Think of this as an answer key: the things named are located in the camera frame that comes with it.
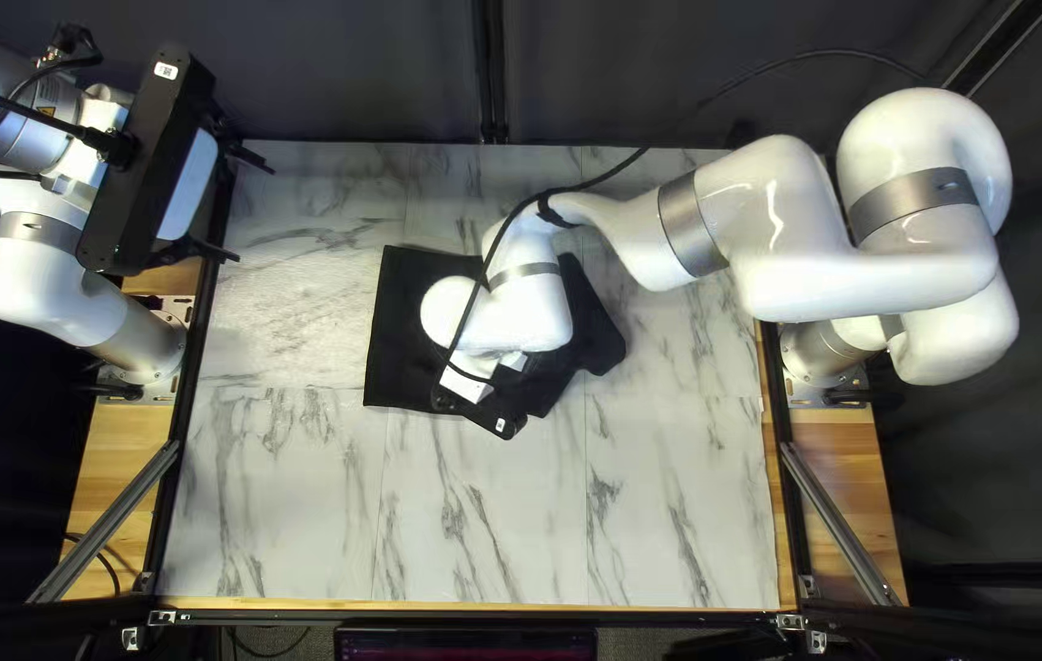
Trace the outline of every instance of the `black cloth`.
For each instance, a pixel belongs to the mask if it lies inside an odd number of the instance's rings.
[[[605,374],[625,358],[627,342],[590,287],[578,260],[566,254],[557,262],[574,322],[571,341],[552,352],[527,353],[526,367],[520,372],[496,368],[494,392],[480,405],[471,405],[454,395],[437,398],[432,391],[443,366],[443,348],[424,332],[419,308],[427,290],[441,278],[478,278],[480,258],[386,246],[370,323],[363,403],[464,415],[507,438],[525,425],[526,414],[546,416],[578,369]],[[505,421],[503,431],[498,429],[499,420]]]

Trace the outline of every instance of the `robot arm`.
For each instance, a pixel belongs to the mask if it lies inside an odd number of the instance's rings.
[[[628,202],[566,193],[549,204],[569,223],[599,228],[648,290],[729,268],[752,316],[793,323],[783,338],[795,349],[787,366],[804,381],[834,385],[886,347],[910,383],[949,383],[992,365],[1017,332],[994,243],[1012,191],[994,124],[949,92],[896,92],[852,120],[837,166],[854,245],[822,161],[785,136]],[[486,252],[500,226],[487,232]],[[550,247],[557,230],[537,204],[514,221],[453,363],[487,377],[501,357],[571,338]],[[428,292],[420,312],[431,340],[450,345],[470,290],[470,279],[445,278]],[[472,401],[487,394],[452,370],[441,383]]]
[[[68,34],[58,36],[66,39]],[[41,58],[41,65],[54,62],[59,54],[53,46]],[[167,68],[158,73],[163,66]],[[188,64],[188,68],[194,67],[193,62]],[[19,81],[28,79],[33,70],[29,62],[0,48],[0,97],[14,94]],[[105,131],[123,130],[130,121],[133,96],[102,84],[81,91],[58,71],[41,74],[46,75],[26,85],[17,99],[19,103],[85,127],[82,130],[96,129],[102,136]],[[163,63],[153,69],[153,74],[160,76],[163,85],[172,81],[181,85],[188,81],[180,76],[179,68]],[[199,82],[207,79],[209,74]],[[182,98],[191,85],[195,83],[174,92],[173,97]],[[209,84],[191,94],[196,93],[209,94]],[[166,109],[155,103],[148,112],[141,113],[151,119],[180,114],[167,115],[163,112]],[[192,139],[184,147],[184,160],[175,158],[183,155],[176,151],[183,148],[181,137],[188,136],[188,129]],[[182,330],[125,296],[108,279],[92,273],[75,254],[86,227],[91,229],[94,224],[90,221],[90,211],[99,200],[98,191],[114,174],[120,177],[117,202],[132,201],[133,195],[160,200],[160,204],[147,210],[149,213],[134,217],[155,222],[156,230],[149,232],[149,239],[176,240],[188,232],[212,170],[220,158],[219,144],[205,129],[195,126],[162,134],[162,138],[151,137],[143,131],[138,136],[139,140],[155,140],[152,153],[131,158],[125,165],[125,172],[115,173],[109,171],[102,154],[79,139],[14,112],[0,119],[0,166],[38,175],[29,177],[38,181],[29,181],[28,177],[0,178],[0,319],[43,330],[86,349],[120,367],[120,374],[127,383],[170,377],[181,362]],[[166,146],[171,150],[158,147],[156,142],[163,139],[170,141]],[[135,174],[131,171],[134,167],[146,174]],[[171,175],[169,202],[165,196],[167,179],[157,174],[164,170],[164,174]],[[145,193],[127,183],[146,178],[150,187]]]

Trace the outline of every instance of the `dark backdrop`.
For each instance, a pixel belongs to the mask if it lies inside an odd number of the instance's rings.
[[[944,79],[1008,5],[0,0],[0,43],[36,54],[56,22],[88,24],[108,57],[94,75],[135,90],[149,55],[179,41],[249,138],[475,142],[488,113],[512,143],[712,147],[743,119],[825,148],[866,102],[911,81],[865,62],[799,63],[672,125],[737,73],[812,48],[880,52]]]
[[[877,371],[908,396],[878,415],[907,563],[1042,560],[1042,24],[974,99],[1012,155],[1015,197],[997,240],[1019,337],[1000,363],[949,386],[903,386]],[[1042,604],[1035,589],[936,590],[911,579],[915,604]]]

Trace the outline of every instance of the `white marble tile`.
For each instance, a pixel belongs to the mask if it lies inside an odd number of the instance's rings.
[[[388,419],[362,391],[200,387],[162,593],[369,598]]]
[[[527,196],[582,178],[578,147],[416,145],[411,158],[404,241],[432,250],[479,254],[485,229]],[[576,247],[562,232],[557,247]]]
[[[581,380],[511,441],[393,413],[374,598],[586,604]]]
[[[596,176],[631,149],[585,147],[584,176]],[[651,149],[597,191],[619,199],[645,193],[720,157],[720,150]],[[700,393],[758,396],[752,319],[737,304],[733,280],[719,272],[669,292],[648,292],[631,278],[593,229],[582,232],[584,268],[627,339],[628,357],[590,393]]]
[[[362,388],[382,246],[402,240],[406,146],[249,143],[200,378]]]
[[[644,292],[596,232],[561,232],[623,364],[578,375],[512,441],[359,406],[383,245],[478,252],[517,200],[629,150],[249,147],[278,174],[241,169],[226,245],[243,261],[220,270],[165,593],[776,603],[756,357],[723,276]],[[600,192],[716,154],[654,150]]]
[[[777,609],[760,424],[756,398],[588,395],[591,604]]]

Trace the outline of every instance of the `white label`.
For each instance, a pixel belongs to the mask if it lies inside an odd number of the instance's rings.
[[[154,65],[154,75],[160,75],[165,79],[174,80],[177,78],[177,68],[174,65],[158,63]]]

